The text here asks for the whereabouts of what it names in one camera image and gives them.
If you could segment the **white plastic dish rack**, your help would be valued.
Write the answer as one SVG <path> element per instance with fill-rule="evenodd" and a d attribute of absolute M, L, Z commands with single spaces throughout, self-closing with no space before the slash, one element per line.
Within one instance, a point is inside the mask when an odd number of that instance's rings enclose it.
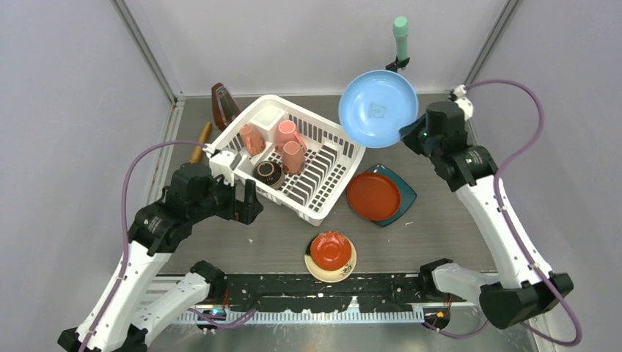
<path fill-rule="evenodd" d="M 365 154 L 341 125 L 277 95 L 259 97 L 203 150 L 214 177 L 228 186 L 252 180 L 258 194 L 314 226 Z"/>

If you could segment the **pink cup white inside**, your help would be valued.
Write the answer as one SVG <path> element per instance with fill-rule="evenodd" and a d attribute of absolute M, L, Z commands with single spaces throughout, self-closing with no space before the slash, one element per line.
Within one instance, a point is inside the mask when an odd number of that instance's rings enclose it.
<path fill-rule="evenodd" d="M 278 124 L 275 132 L 276 152 L 281 155 L 287 142 L 297 142 L 304 153 L 307 151 L 307 146 L 299 133 L 297 124 L 292 120 L 284 120 Z"/>

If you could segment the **light blue plate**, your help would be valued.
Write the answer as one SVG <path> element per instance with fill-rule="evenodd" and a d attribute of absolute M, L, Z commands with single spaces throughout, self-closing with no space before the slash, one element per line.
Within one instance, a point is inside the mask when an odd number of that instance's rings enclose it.
<path fill-rule="evenodd" d="M 340 125 L 356 143 L 373 149 L 400 141 L 399 130 L 417 119 L 419 101 L 411 83 L 390 70 L 357 76 L 338 104 Z"/>

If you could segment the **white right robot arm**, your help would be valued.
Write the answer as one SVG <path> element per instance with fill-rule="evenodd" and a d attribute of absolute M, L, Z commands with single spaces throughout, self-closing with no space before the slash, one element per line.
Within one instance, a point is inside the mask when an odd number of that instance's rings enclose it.
<path fill-rule="evenodd" d="M 574 283 L 555 272 L 535 248 L 511 207 L 490 152 L 467 141 L 466 112 L 452 101 L 435 102 L 401 128 L 403 143 L 429 158 L 435 173 L 465 205 L 491 252 L 497 275 L 482 274 L 447 258 L 422 265 L 419 292 L 429 301 L 445 293 L 477 304 L 488 321 L 506 329 L 559 304 Z"/>

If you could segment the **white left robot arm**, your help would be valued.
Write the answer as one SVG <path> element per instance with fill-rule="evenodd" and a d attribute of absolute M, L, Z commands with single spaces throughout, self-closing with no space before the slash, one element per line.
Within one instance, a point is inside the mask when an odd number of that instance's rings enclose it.
<path fill-rule="evenodd" d="M 244 198 L 238 200 L 235 185 L 227 185 L 224 176 L 214 177 L 206 165 L 182 165 L 162 197 L 140 209 L 125 227 L 127 244 L 106 290 L 83 323 L 60 334 L 58 344 L 65 351 L 146 351 L 187 309 L 224 298 L 224 272 L 201 260 L 174 288 L 139 308 L 153 279 L 193 226 L 212 216 L 251 224 L 262 211 L 254 181 L 244 183 Z"/>

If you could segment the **pink mug with handle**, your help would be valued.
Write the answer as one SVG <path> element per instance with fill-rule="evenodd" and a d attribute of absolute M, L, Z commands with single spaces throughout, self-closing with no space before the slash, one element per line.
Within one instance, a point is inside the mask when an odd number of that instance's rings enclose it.
<path fill-rule="evenodd" d="M 244 125 L 239 134 L 251 157 L 261 154 L 266 148 L 265 140 L 255 126 Z"/>

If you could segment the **brown ceramic bowl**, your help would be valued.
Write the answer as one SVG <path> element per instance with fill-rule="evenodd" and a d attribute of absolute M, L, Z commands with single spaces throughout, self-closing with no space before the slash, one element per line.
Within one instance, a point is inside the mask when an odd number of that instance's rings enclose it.
<path fill-rule="evenodd" d="M 285 182 L 285 172 L 275 161 L 258 163 L 254 168 L 253 177 L 276 190 Z"/>

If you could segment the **white mug pink handle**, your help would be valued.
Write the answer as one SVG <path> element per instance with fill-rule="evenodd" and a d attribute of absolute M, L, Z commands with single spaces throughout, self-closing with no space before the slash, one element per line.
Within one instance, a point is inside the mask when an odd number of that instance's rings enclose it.
<path fill-rule="evenodd" d="M 305 157 L 297 142 L 287 142 L 283 147 L 282 168 L 289 175 L 299 175 L 305 168 Z"/>

